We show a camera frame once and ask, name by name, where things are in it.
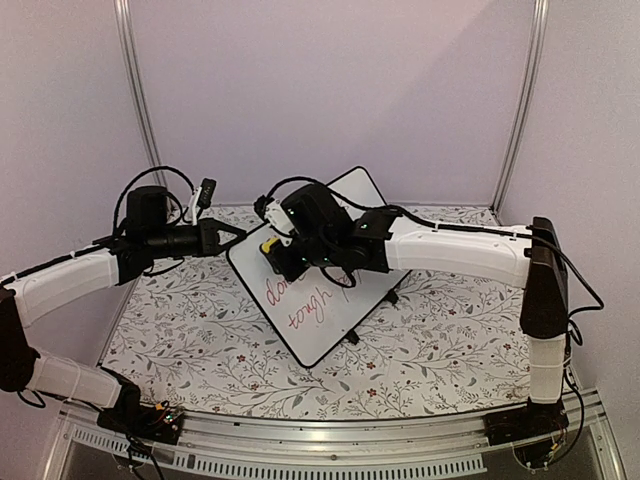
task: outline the white wall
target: white wall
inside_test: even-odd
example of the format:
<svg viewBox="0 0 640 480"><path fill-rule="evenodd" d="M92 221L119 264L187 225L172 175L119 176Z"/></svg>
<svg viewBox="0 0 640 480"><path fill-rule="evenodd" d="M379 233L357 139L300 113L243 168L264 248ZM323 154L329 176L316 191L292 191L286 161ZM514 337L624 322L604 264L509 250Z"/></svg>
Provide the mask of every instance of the white wall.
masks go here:
<svg viewBox="0 0 640 480"><path fill-rule="evenodd" d="M533 0L132 2L163 162L253 202L369 168L387 199L491 203Z"/></svg>
<svg viewBox="0 0 640 480"><path fill-rule="evenodd" d="M126 182L147 166L113 2L0 2L0 272L19 271L110 231ZM94 363L122 292L41 320L29 341ZM0 478L33 480L59 405L0 393Z"/></svg>
<svg viewBox="0 0 640 480"><path fill-rule="evenodd" d="M606 302L579 318L581 378L604 399L640 478L640 2L551 2L524 142L502 218L550 217ZM587 300L574 282L572 304Z"/></svg>

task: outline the table surface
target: table surface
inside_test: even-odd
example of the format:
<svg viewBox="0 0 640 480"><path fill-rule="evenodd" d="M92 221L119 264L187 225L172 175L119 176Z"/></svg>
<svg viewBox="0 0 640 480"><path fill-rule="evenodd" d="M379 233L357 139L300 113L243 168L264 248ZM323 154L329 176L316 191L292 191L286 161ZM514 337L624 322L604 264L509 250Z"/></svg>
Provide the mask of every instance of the table surface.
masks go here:
<svg viewBox="0 0 640 480"><path fill-rule="evenodd" d="M495 225L486 208L412 207L425 218ZM250 207L207 212L245 229ZM170 265L159 262L157 269ZM269 418L446 414L528 395L522 292L491 280L414 271L313 369L299 366L224 256L189 259L136 286L102 361L147 401Z"/></svg>

